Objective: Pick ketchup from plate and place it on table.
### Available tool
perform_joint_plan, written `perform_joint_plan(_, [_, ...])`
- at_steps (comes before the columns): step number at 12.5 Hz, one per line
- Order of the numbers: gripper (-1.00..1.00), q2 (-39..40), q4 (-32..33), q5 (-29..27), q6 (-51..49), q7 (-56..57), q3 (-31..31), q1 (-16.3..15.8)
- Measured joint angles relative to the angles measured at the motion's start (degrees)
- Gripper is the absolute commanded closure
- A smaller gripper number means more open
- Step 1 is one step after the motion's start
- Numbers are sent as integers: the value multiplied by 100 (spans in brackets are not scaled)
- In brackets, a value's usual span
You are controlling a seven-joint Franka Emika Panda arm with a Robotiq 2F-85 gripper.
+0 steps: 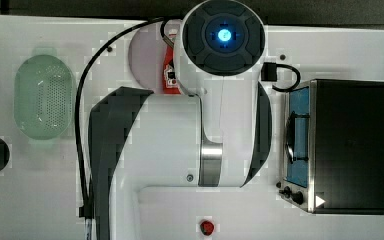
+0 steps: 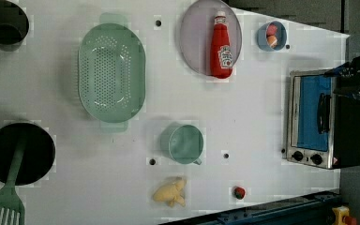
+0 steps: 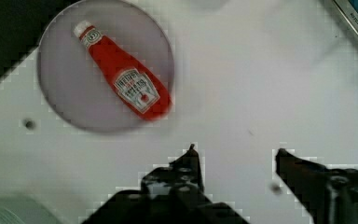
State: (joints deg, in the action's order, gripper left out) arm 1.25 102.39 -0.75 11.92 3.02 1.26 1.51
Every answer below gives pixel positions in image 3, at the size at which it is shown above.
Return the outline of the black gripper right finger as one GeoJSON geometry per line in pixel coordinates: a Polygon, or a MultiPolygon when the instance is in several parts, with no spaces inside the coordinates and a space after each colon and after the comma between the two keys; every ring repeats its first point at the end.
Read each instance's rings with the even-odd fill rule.
{"type": "Polygon", "coordinates": [[[312,217],[314,224],[358,224],[358,170],[329,169],[278,150],[276,174],[312,217]]]}

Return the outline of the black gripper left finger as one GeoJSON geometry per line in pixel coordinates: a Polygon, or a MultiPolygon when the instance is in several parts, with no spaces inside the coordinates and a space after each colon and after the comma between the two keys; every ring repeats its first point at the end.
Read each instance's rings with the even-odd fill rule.
{"type": "Polygon", "coordinates": [[[226,203],[204,194],[194,145],[167,167],[145,175],[140,188],[109,198],[81,224],[250,224],[226,203]]]}

